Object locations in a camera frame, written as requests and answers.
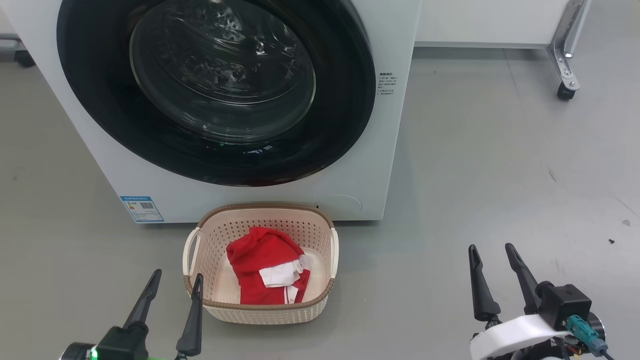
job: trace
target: white washing machine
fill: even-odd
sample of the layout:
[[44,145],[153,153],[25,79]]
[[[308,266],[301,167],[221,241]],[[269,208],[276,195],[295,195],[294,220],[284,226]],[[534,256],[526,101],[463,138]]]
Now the white washing machine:
[[382,219],[420,0],[0,0],[140,223]]

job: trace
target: black caster wheel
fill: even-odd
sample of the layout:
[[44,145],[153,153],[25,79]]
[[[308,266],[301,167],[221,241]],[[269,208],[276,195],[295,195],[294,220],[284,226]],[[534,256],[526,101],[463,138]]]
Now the black caster wheel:
[[575,90],[569,90],[565,87],[564,83],[560,83],[560,87],[558,88],[558,99],[571,100],[574,95]]
[[13,60],[17,62],[21,67],[32,67],[35,66],[36,63],[33,61],[29,51],[21,50],[16,51]]

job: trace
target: basket handle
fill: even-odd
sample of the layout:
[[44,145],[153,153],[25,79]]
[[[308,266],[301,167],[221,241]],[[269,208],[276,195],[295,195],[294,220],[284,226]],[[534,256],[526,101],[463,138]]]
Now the basket handle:
[[338,272],[338,258],[340,257],[340,245],[338,241],[338,232],[334,227],[331,228],[331,277],[335,279]]
[[[184,244],[184,251],[182,252],[182,273],[185,276],[191,276],[193,273],[193,265],[195,265],[196,254],[198,254],[198,248],[200,247],[200,236],[201,236],[200,228],[196,227],[193,229],[189,237],[187,238],[187,242]],[[189,250],[191,250],[191,245],[193,244],[193,240],[198,239],[196,241],[196,248],[193,251],[193,259],[191,264],[189,261]]]

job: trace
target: beige plastic basket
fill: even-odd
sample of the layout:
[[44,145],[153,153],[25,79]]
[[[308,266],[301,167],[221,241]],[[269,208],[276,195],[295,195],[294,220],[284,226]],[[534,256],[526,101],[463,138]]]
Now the beige plastic basket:
[[[283,231],[304,250],[311,275],[303,302],[240,304],[240,286],[226,249],[253,226]],[[338,256],[338,234],[320,211],[285,204],[243,204],[216,209],[198,223],[184,246],[182,271],[189,294],[196,275],[204,276],[204,307],[219,320],[257,325],[301,323],[317,318],[324,309],[335,282]]]

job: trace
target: teal connector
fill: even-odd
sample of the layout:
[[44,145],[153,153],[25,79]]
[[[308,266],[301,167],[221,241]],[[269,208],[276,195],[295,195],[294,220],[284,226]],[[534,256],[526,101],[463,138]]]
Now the teal connector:
[[578,315],[569,316],[565,326],[578,340],[587,345],[593,356],[600,357],[609,348],[607,343],[600,339],[600,335]]

